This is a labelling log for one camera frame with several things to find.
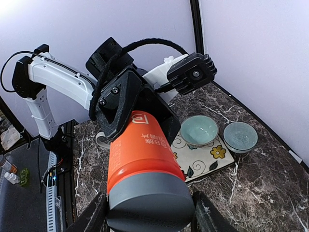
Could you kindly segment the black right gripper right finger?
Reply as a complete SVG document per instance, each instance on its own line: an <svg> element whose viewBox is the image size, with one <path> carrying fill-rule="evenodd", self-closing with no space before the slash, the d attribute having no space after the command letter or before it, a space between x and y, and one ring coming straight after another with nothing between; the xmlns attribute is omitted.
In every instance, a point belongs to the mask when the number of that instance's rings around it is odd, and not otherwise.
<svg viewBox="0 0 309 232"><path fill-rule="evenodd" d="M193 232L237 232L202 191L193 193L195 214Z"/></svg>

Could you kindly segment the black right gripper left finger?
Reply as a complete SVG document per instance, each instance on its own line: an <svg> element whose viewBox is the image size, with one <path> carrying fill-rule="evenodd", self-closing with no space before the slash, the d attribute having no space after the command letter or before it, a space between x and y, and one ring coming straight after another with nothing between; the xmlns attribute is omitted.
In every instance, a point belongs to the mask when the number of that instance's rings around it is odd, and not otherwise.
<svg viewBox="0 0 309 232"><path fill-rule="evenodd" d="M108 201L104 192L99 192L88 207L65 232L100 232L108 211Z"/></svg>

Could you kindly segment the orange bottle with grey lid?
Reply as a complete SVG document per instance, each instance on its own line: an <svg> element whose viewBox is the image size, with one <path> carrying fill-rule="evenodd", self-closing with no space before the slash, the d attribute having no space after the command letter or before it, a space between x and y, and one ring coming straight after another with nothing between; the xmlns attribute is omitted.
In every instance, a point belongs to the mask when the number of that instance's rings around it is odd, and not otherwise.
<svg viewBox="0 0 309 232"><path fill-rule="evenodd" d="M191 193L151 114L133 111L111 143L107 224L115 232L178 232L195 212Z"/></svg>

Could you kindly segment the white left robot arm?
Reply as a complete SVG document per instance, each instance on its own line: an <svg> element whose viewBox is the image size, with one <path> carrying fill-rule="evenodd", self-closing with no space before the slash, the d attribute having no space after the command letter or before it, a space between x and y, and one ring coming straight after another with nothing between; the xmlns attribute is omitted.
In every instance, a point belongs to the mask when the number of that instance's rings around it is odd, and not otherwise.
<svg viewBox="0 0 309 232"><path fill-rule="evenodd" d="M129 54L149 44L171 47L182 57L188 55L181 46L165 39L143 39L122 47L114 38L108 38L91 55L86 63L88 73L84 73L52 56L49 46L42 44L34 51L19 52L21 59L15 64L11 93L28 104L48 150L63 145L60 125L47 98L50 89L81 105L89 118L100 124L99 134L107 140L114 141L123 134L132 112L142 110L156 117L172 142L180 128L179 120Z"/></svg>

